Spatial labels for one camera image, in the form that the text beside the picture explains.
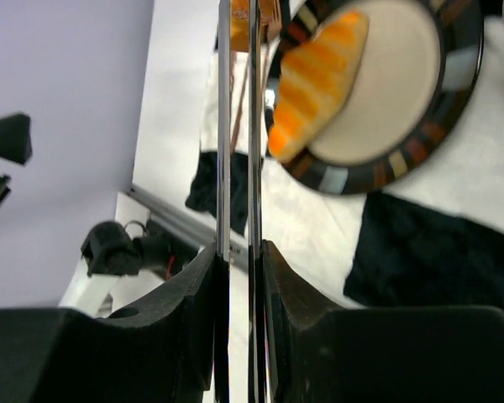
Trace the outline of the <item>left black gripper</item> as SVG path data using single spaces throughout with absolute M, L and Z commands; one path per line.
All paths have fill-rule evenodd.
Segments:
M 11 193 L 6 162 L 25 166 L 32 154 L 31 117 L 26 113 L 0 117 L 0 206 Z

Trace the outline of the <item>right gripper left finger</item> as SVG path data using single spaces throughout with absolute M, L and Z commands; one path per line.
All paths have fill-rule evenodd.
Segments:
M 213 264 L 181 273 L 107 318 L 0 309 L 0 402 L 199 402 L 213 366 Z

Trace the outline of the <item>metal serving tongs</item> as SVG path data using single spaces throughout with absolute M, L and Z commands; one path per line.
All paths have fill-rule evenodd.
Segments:
M 231 22 L 232 3 L 218 5 L 218 155 L 217 214 L 214 261 L 215 296 L 219 308 L 214 328 L 214 389 L 216 402 L 229 400 L 229 295 L 230 295 L 230 129 L 232 92 Z M 261 226 L 261 151 L 260 151 L 260 40 L 261 22 L 273 11 L 270 1 L 250 1 L 238 15 L 248 19 L 249 27 L 249 161 L 247 202 L 249 211 L 249 363 L 248 400 L 266 400 L 265 312 Z

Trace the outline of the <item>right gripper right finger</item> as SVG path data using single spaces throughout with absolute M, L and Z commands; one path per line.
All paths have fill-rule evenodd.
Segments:
M 276 402 L 504 402 L 504 311 L 345 309 L 262 246 Z

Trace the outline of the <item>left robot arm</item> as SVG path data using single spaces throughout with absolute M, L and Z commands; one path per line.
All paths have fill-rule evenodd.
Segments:
M 27 165 L 33 153 L 30 129 L 31 118 L 25 113 L 0 117 L 0 159 Z M 99 317 L 110 306 L 109 294 L 121 278 L 148 270 L 169 280 L 201 250 L 151 218 L 100 222 L 81 245 L 81 257 L 59 306 Z

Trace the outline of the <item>orange croissant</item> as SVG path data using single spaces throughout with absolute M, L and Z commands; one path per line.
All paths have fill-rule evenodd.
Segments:
M 347 101 L 360 68 L 369 17 L 350 10 L 281 58 L 270 154 L 286 163 L 310 144 Z

